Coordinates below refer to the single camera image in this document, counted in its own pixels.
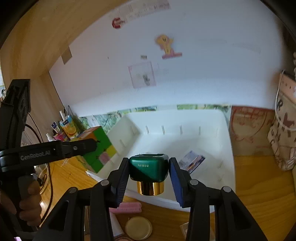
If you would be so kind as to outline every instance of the beige round lid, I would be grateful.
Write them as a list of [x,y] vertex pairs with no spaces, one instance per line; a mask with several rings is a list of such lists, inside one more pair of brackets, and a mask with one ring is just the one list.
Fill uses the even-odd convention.
[[133,217],[126,222],[126,234],[134,240],[143,240],[152,233],[151,222],[144,217]]

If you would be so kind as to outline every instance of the red sticker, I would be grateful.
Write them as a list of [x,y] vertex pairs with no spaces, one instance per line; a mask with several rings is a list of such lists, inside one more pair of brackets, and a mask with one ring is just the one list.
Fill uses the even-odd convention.
[[125,23],[125,21],[121,20],[120,18],[114,18],[112,20],[112,27],[114,28],[121,28],[121,26]]

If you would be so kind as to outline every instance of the white plastic bin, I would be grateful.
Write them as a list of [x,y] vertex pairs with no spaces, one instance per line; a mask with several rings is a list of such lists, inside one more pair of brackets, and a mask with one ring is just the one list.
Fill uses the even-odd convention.
[[[179,161],[188,149],[206,159],[191,173],[208,187],[230,186],[235,191],[235,170],[228,126],[219,110],[164,110],[129,113],[107,134],[116,148],[115,155],[97,174],[88,175],[101,181],[119,167],[122,158],[144,153],[164,153]],[[137,183],[129,179],[125,195],[170,209],[182,209],[176,202],[170,177],[164,192],[143,196]]]

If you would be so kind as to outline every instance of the black handle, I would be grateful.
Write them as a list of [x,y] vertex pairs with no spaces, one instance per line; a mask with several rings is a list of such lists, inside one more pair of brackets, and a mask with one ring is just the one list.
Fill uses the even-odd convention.
[[27,222],[19,218],[20,201],[29,197],[28,187],[34,181],[32,175],[25,175],[14,179],[3,180],[1,189],[8,195],[13,202],[17,214],[13,215],[2,209],[1,217],[3,218],[8,229],[14,237],[20,237],[24,240],[32,240],[36,227],[28,226]]

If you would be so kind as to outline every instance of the metal screw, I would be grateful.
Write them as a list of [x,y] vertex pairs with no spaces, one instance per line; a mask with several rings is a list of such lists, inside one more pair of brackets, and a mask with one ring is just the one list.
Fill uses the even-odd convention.
[[76,188],[72,187],[69,189],[69,193],[75,193],[76,192]]
[[196,179],[191,179],[191,180],[189,181],[189,183],[190,183],[191,185],[197,185],[197,184],[198,184],[198,180],[196,180]]
[[108,180],[101,181],[101,185],[102,186],[107,186],[108,184],[109,184],[109,181]]
[[223,187],[223,191],[224,191],[224,192],[231,192],[231,187],[229,187],[229,186],[224,186],[224,187]]

